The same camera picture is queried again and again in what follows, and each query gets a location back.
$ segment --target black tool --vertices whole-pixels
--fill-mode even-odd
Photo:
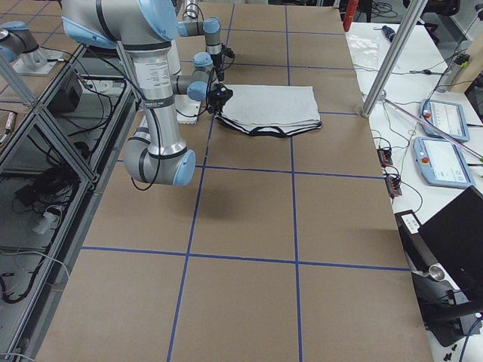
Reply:
[[[394,39],[395,37],[395,31],[393,28],[389,28],[388,26],[383,26],[381,28],[381,30],[383,31],[383,34],[384,36],[387,38],[387,40],[389,40],[390,42],[392,42],[392,40]]]

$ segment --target black office chair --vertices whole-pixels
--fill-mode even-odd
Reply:
[[[407,8],[410,0],[402,0],[402,3]],[[442,15],[443,17],[451,17],[458,11],[460,11],[460,0],[429,0],[423,10],[423,15],[425,13],[434,13],[437,15]],[[424,27],[431,36],[431,39],[437,45],[439,43],[439,38],[434,34],[434,32],[438,28],[438,25],[425,23]]]

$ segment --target table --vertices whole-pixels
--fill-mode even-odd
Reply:
[[[373,69],[379,68],[389,49],[389,42],[384,38],[382,32],[374,29],[380,29],[383,25],[385,24],[353,23],[350,31],[347,33],[352,60],[357,71],[358,83],[364,94],[368,93],[377,74]],[[390,26],[396,30],[398,28],[398,25],[395,24],[390,24]],[[363,48],[363,44],[368,45],[371,51]],[[410,70],[420,69],[431,69],[432,72],[443,72],[446,69],[446,63],[424,27],[416,26],[411,37],[408,39],[408,43],[393,73],[407,73]],[[429,96],[438,79],[439,75],[392,74],[385,86],[385,91],[387,92],[386,97],[398,103],[416,102],[401,106],[417,115],[419,114],[419,102]],[[432,95],[432,99],[460,103],[463,106],[467,123],[481,125],[481,121],[464,94],[441,94],[435,92]],[[415,122],[403,115],[400,111],[389,105],[386,106],[386,111],[388,112],[390,123],[381,103],[376,105],[369,118],[375,137],[378,137],[380,133],[382,137],[391,142],[392,146],[405,147],[408,142],[402,137],[409,139],[410,133],[413,130],[415,131],[414,136],[425,136],[422,127],[417,126],[414,129]],[[477,152],[483,152],[483,128],[470,127],[469,132],[471,140],[466,144]],[[387,146],[385,141],[382,141],[381,145]],[[478,163],[471,156],[467,154],[464,154],[464,156],[468,163]],[[412,143],[406,156],[405,149],[394,149],[392,159],[395,167],[401,172],[403,181],[413,186],[423,197],[423,205],[420,211],[417,212],[417,217],[422,223],[430,219],[463,191],[461,189],[434,187],[425,184],[414,160]],[[477,189],[480,192],[483,191],[483,179],[481,178],[483,175],[483,167],[471,167],[470,170],[475,179]],[[416,210],[419,207],[420,199],[415,191],[403,185],[402,194],[401,197],[397,197],[394,200],[394,204],[392,205],[395,213],[403,210]],[[453,352],[459,356],[462,342],[459,343],[456,351],[451,351],[449,348],[442,348],[431,333],[428,333],[428,337],[435,360],[439,360],[440,356],[443,358],[449,352]],[[472,343],[469,344],[469,349],[465,353],[465,360],[468,362],[478,361],[481,360],[482,355],[483,338],[481,336],[472,336]]]
[[[237,54],[226,84],[311,85],[325,125],[203,115],[183,189],[137,192],[121,154],[36,360],[431,361],[338,10],[202,9]],[[178,48],[186,70],[203,39]]]

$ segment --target white table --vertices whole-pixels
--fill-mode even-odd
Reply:
[[[377,75],[377,71],[372,69],[380,68],[390,46],[383,33],[374,29],[380,29],[383,25],[353,23],[350,31],[346,34],[349,48],[351,49],[352,61],[358,76],[359,87],[363,94],[367,94],[371,89],[371,85]],[[390,24],[389,26],[397,31],[398,25]],[[393,73],[407,73],[410,70],[429,68],[431,68],[432,72],[443,72],[446,69],[446,63],[424,27],[416,26],[393,69]],[[395,103],[420,102],[430,95],[438,80],[439,75],[392,74],[384,88],[386,98]],[[460,103],[463,106],[466,122],[468,124],[481,125],[481,121],[464,94],[435,92],[431,98]],[[401,107],[415,115],[419,114],[419,103],[411,103]],[[415,130],[414,137],[426,135],[420,125],[416,127],[416,122],[413,119],[394,109],[389,104],[386,104],[386,111],[390,119],[391,128],[402,136],[409,139],[413,130]],[[408,144],[401,136],[389,129],[389,122],[384,113],[382,103],[378,103],[375,106],[369,120],[375,137],[378,137],[378,133],[380,133],[381,137],[387,139],[392,147],[405,147]],[[483,153],[483,127],[471,127],[469,133],[471,140],[467,145],[478,153]],[[379,144],[379,140],[375,140],[375,142],[376,145]],[[387,144],[381,141],[381,146],[387,146]],[[479,163],[472,156],[463,154],[468,163]],[[424,223],[463,190],[428,186],[420,175],[414,159],[412,141],[407,152],[404,149],[392,150],[392,160],[395,167],[401,172],[402,180],[418,190],[423,197],[423,205],[417,212],[417,216]],[[470,170],[475,179],[477,189],[483,192],[483,167],[471,167]],[[402,196],[395,198],[392,206],[394,212],[397,213],[410,209],[416,210],[420,204],[420,197],[406,185],[402,185],[401,190]],[[459,358],[463,340],[458,343],[457,350],[452,351],[449,348],[442,348],[431,333],[428,333],[428,338],[435,361],[441,361],[446,353],[449,352],[453,352],[452,360]],[[483,358],[482,356],[483,336],[472,336],[466,348],[464,360],[465,362],[479,362]]]

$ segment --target white cable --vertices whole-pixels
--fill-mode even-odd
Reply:
[[[26,355],[24,354],[21,354],[21,353],[0,353],[0,356],[17,356],[17,357],[21,357],[25,360],[30,360],[32,362],[35,362],[35,360],[33,358],[30,358],[30,357],[27,357]]]
[[[17,252],[17,253],[4,253],[3,251],[0,251],[0,254],[1,255],[29,255],[29,254],[36,254],[36,255],[40,255],[40,256],[43,256],[44,258],[47,258],[49,260],[52,260],[53,262],[58,262],[59,264],[61,264],[63,266],[63,268],[66,270],[66,273],[67,273],[67,279],[70,279],[70,273],[69,273],[69,269],[66,267],[66,265],[61,262],[60,260],[57,260],[55,258],[53,258],[52,256],[49,256],[49,255],[46,255],[46,254],[43,254],[43,253],[40,253],[38,251],[20,251],[20,252]]]

